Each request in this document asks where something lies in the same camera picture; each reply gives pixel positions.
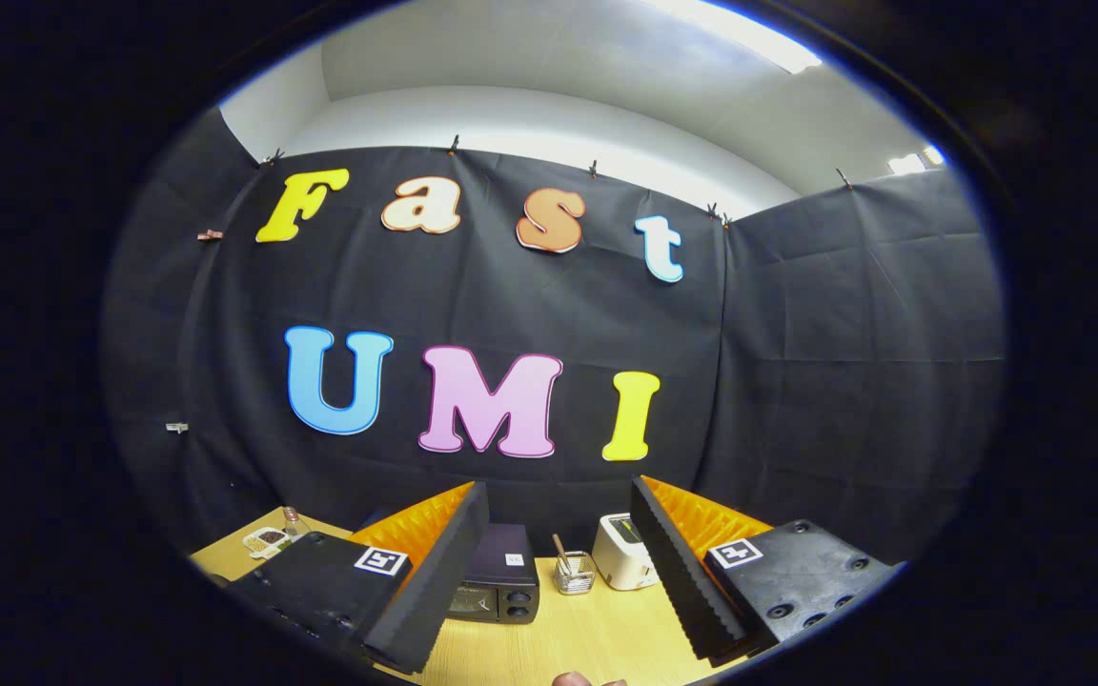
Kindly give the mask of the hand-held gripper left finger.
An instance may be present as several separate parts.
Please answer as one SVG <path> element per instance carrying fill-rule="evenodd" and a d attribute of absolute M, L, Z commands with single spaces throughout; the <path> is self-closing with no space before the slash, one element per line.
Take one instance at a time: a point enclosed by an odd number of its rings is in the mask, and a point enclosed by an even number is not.
<path fill-rule="evenodd" d="M 488 522 L 472 481 L 349 537 L 303 535 L 225 591 L 324 655 L 419 673 Z"/>

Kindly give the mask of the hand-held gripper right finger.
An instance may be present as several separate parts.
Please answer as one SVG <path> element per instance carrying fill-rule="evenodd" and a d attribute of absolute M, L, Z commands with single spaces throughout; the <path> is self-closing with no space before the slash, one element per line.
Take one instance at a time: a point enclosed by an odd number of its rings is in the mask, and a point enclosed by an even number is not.
<path fill-rule="evenodd" d="M 694 655 L 712 667 L 807 633 L 898 572 L 806 518 L 770 526 L 645 474 L 632 479 L 629 514 Z"/>

